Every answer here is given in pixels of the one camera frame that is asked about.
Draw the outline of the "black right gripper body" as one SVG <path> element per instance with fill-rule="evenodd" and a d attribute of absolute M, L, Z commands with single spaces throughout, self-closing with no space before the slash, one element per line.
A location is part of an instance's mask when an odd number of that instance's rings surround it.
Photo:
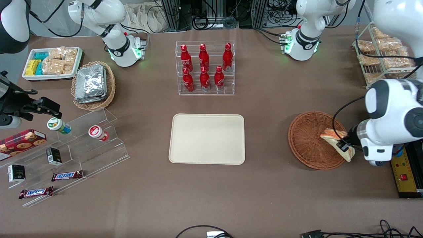
<path fill-rule="evenodd" d="M 18 111 L 24 112 L 24 107 L 31 105 L 33 99 L 16 84 L 7 78 L 8 72 L 1 72 L 1 99 L 0 99 L 0 128 L 18 128 L 22 124 Z"/>

